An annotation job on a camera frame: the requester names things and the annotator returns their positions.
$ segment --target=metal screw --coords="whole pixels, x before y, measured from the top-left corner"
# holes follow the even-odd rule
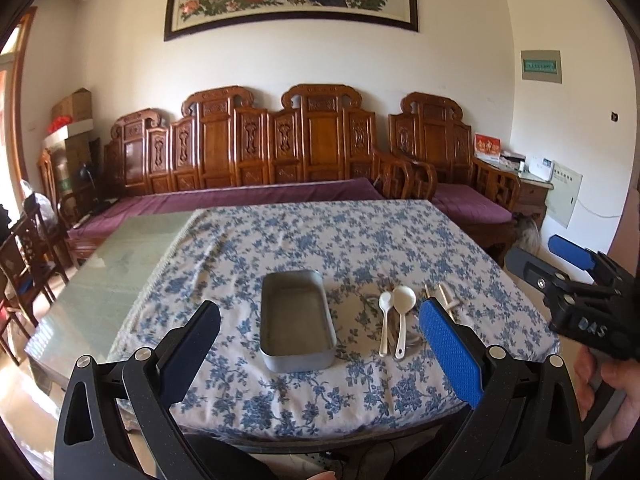
[[[76,366],[78,368],[85,368],[89,365],[90,362],[91,358],[88,355],[83,355],[82,357],[78,358],[78,361],[76,361]]]
[[[146,361],[151,357],[151,348],[141,348],[136,354],[136,361]]]
[[[549,356],[549,362],[556,368],[562,368],[562,366],[564,365],[564,361],[562,361],[562,358],[559,355]]]
[[[489,348],[489,355],[494,359],[504,359],[507,357],[507,352],[501,346],[492,346]]]

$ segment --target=window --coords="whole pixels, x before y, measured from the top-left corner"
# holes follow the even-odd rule
[[[15,52],[15,47],[18,44],[19,34],[20,34],[20,25],[14,28],[14,31],[11,33],[11,35],[9,36],[9,39],[4,44],[4,47],[2,48],[2,52],[0,52],[0,56]]]

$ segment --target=spoon handle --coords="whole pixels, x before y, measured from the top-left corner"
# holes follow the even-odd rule
[[[406,316],[400,316],[400,332],[398,334],[398,346],[396,346],[396,359],[404,357],[404,346],[406,344]]]
[[[387,328],[387,312],[386,310],[382,313],[382,334],[380,336],[380,352],[379,355],[380,357],[384,357],[387,353],[388,353],[388,344],[387,344],[387,337],[388,337],[388,328]]]

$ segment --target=white cable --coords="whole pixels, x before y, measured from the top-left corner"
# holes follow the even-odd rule
[[[622,218],[622,215],[615,215],[615,216],[605,216],[605,215],[599,215],[598,213],[596,213],[595,211],[592,211],[591,209],[589,209],[587,206],[585,206],[582,201],[577,198],[575,200],[578,204],[580,204],[587,212],[591,213],[594,216],[597,216],[598,218],[604,218],[604,219],[610,219],[610,218]]]

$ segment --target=blue flower pattern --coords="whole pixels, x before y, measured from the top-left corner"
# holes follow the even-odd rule
[[[327,370],[273,374],[260,356],[260,290],[269,272],[316,269],[338,339]],[[378,355],[382,314],[367,296],[446,282],[458,322],[485,344],[543,360],[558,338],[501,269],[425,201],[297,203],[198,210],[118,332],[110,359],[156,345],[210,299],[222,327],[183,402],[186,430],[232,442],[383,434],[435,420],[460,401],[427,343]],[[409,323],[410,330],[418,330]]]

